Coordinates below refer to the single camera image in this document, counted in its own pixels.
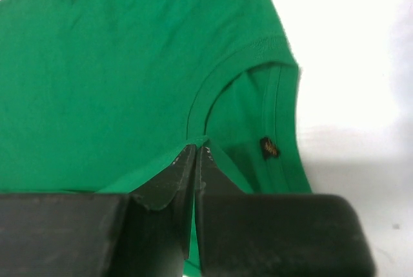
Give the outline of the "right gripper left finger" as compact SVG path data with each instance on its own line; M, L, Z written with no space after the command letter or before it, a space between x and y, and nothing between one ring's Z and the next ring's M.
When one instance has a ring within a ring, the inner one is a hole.
M186 260L190 255L195 164L196 146L187 145L168 167L130 193L147 211L172 211L170 224Z

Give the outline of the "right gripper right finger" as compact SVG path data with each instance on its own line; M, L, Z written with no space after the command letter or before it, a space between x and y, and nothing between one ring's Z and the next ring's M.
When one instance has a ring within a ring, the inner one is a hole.
M202 271L235 269L236 200L242 195L218 167L211 150L201 147L196 159L195 217Z

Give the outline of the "green t shirt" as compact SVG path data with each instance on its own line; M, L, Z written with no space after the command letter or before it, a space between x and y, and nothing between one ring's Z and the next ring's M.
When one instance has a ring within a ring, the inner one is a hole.
M1 193L129 192L190 144L243 191L311 191L272 0L2 0Z

